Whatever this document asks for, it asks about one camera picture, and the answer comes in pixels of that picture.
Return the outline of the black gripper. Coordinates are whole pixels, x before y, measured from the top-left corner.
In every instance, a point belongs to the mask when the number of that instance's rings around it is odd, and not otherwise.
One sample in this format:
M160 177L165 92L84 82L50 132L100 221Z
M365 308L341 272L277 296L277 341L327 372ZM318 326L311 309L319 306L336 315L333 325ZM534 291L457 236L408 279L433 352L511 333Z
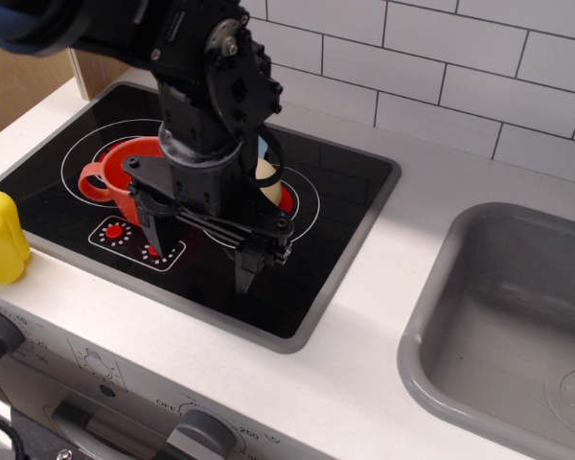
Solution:
M258 157L258 137L267 142ZM161 157L130 156L123 168L129 195L148 243L167 256L186 226L206 230L235 246L235 288L248 292L265 262L291 250L294 225L264 190L280 184L285 152L267 128L200 152L166 130L156 135Z

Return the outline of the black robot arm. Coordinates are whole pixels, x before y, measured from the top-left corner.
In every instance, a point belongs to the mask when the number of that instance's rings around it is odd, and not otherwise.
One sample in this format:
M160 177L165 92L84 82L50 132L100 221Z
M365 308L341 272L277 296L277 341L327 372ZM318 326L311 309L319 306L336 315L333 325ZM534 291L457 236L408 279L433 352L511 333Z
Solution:
M66 48L118 59L157 82L159 155L121 164L126 198L148 242L170 251L191 225L235 248L248 291L291 251L293 224L264 195L282 171L256 175L259 145L284 152L266 126L282 85L236 1L0 1L0 48L45 57Z

